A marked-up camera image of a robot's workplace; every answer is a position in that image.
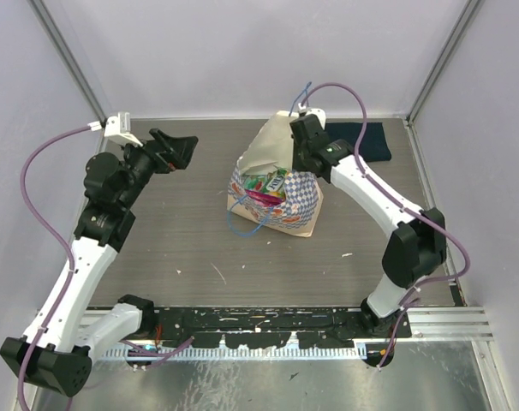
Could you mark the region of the blue checkered paper bag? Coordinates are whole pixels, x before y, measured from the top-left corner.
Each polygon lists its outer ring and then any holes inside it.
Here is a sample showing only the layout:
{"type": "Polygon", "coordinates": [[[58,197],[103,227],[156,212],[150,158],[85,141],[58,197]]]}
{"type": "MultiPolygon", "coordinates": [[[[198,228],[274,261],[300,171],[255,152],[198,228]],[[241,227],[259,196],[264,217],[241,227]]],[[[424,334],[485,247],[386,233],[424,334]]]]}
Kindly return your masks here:
{"type": "Polygon", "coordinates": [[[234,234],[254,235],[270,228],[308,238],[313,234],[324,196],[316,177],[293,169],[290,123],[304,108],[310,84],[290,110],[271,116],[236,161],[228,186],[227,223],[234,234]]]}

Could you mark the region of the green Fox's candy packet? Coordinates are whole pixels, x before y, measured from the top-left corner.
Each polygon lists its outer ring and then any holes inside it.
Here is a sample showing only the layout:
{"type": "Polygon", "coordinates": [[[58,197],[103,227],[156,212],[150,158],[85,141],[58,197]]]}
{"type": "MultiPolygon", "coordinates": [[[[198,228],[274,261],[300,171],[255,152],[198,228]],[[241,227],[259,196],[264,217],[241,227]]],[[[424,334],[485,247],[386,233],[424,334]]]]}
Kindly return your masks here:
{"type": "Polygon", "coordinates": [[[285,195],[283,185],[287,174],[286,169],[276,168],[275,171],[264,175],[245,175],[243,187],[246,191],[253,190],[271,195],[276,193],[285,195]]]}

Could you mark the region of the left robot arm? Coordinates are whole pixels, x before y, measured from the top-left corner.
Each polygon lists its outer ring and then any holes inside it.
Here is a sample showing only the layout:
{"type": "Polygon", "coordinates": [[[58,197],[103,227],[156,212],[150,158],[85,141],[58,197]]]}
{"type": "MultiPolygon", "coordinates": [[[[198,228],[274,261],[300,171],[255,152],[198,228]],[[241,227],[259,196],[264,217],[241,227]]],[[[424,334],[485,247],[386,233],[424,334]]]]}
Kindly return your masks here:
{"type": "Polygon", "coordinates": [[[101,152],[86,163],[87,203],[74,239],[61,242],[67,262],[33,322],[0,348],[19,385],[73,397],[85,386],[93,363],[114,344],[130,335],[147,339],[157,331],[153,302],[135,295],[121,297],[103,318],[79,328],[100,279],[134,225],[135,201],[154,175],[186,169],[199,142],[158,128],[149,134],[149,140],[124,144],[120,158],[101,152]]]}

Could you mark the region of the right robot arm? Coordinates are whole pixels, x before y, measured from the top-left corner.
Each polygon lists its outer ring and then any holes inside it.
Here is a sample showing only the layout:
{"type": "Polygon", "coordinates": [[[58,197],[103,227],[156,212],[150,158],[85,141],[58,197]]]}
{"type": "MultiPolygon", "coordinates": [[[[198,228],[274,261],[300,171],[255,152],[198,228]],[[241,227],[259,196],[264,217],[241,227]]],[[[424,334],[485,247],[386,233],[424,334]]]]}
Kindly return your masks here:
{"type": "Polygon", "coordinates": [[[444,214],[423,210],[399,194],[365,164],[345,140],[332,141],[325,131],[325,113],[304,109],[289,124],[293,139],[293,169],[325,180],[353,199],[378,224],[388,239],[382,258],[383,275],[361,303],[361,327],[370,337],[391,328],[401,299],[423,277],[435,272],[447,257],[444,214]]]}

